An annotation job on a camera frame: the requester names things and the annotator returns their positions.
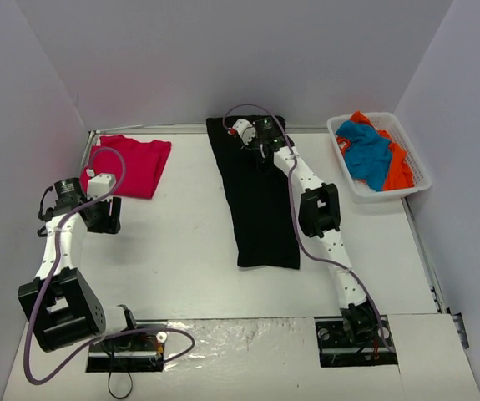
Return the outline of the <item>black t-shirt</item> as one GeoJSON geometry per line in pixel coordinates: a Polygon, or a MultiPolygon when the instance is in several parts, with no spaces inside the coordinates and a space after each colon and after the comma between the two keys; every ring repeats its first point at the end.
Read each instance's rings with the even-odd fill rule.
{"type": "Polygon", "coordinates": [[[229,135],[237,116],[208,118],[207,135],[230,208],[237,266],[298,270],[300,250],[292,224],[286,175],[229,135]]]}

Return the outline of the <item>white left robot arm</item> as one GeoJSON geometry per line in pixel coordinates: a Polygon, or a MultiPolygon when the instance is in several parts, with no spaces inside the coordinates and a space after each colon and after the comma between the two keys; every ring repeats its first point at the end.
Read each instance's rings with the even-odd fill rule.
{"type": "Polygon", "coordinates": [[[68,178],[49,186],[53,207],[41,207],[45,239],[43,260],[36,276],[18,289],[18,300],[45,352],[83,340],[108,336],[122,349],[135,347],[140,328],[124,304],[103,307],[80,270],[84,238],[88,233],[114,235],[120,230],[121,199],[109,193],[116,185],[112,174],[99,174],[82,186],[68,178]]]}

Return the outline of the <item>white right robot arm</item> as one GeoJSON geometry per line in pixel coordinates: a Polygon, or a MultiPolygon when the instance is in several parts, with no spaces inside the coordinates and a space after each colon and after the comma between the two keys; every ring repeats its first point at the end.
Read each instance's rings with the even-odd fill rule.
{"type": "Polygon", "coordinates": [[[358,348],[365,347],[378,330],[380,315],[346,251],[336,185],[327,184],[314,173],[275,119],[263,117],[253,125],[254,133],[242,139],[258,151],[261,160],[271,161],[286,175],[289,191],[300,192],[298,206],[290,196],[294,229],[319,244],[323,254],[309,258],[328,265],[344,338],[358,348]]]}

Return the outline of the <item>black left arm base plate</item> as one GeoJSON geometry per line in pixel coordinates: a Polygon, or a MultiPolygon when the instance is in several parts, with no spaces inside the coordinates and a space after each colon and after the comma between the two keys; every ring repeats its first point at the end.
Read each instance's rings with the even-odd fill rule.
{"type": "Polygon", "coordinates": [[[165,322],[138,322],[137,329],[149,332],[105,339],[88,348],[86,373],[156,373],[162,372],[164,342],[167,334],[160,334],[165,322]]]}

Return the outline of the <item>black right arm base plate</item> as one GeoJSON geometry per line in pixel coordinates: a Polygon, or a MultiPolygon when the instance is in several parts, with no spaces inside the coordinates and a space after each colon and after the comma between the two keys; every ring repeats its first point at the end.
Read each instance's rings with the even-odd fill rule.
{"type": "Polygon", "coordinates": [[[381,317],[382,329],[353,343],[345,334],[341,318],[317,318],[315,329],[322,368],[397,366],[388,319],[381,317]]]}

